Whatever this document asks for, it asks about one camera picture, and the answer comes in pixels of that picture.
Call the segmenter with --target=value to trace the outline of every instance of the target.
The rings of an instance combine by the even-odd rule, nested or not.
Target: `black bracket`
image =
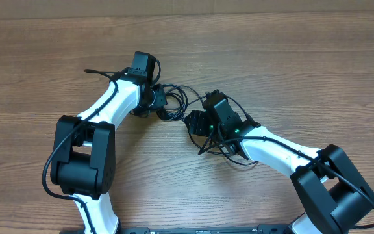
[[[81,122],[62,116],[57,121],[54,148]],[[74,152],[73,146],[92,142],[92,153]],[[109,191],[115,174],[115,127],[106,122],[85,123],[68,138],[51,163],[50,178],[65,194],[79,193],[98,199]]]
[[[210,227],[148,229],[146,227],[123,228],[120,234],[288,234],[289,224],[260,224],[257,227]]]
[[[220,130],[223,139],[234,139],[244,137],[255,127],[260,127],[259,123],[246,119],[242,121],[238,113],[234,112],[227,101],[226,95],[219,90],[206,94],[203,102],[203,111],[193,110],[185,118],[185,124],[190,134],[209,137],[212,130]],[[220,141],[218,134],[212,137]],[[241,155],[248,159],[243,152],[240,141],[231,142],[224,145],[231,155]]]
[[[341,148],[331,144],[320,151],[319,156],[321,163],[329,163],[332,170],[374,201],[374,192]],[[327,191],[320,181],[324,175],[334,178],[318,170],[318,165],[309,164],[297,168],[290,178],[308,217],[320,232],[347,233],[372,210],[372,206],[341,181]]]
[[[140,87],[140,102],[133,110],[134,115],[141,116],[167,105],[166,94],[161,84],[155,84],[159,76],[153,80],[156,58],[148,53],[136,51],[132,65],[120,77]]]

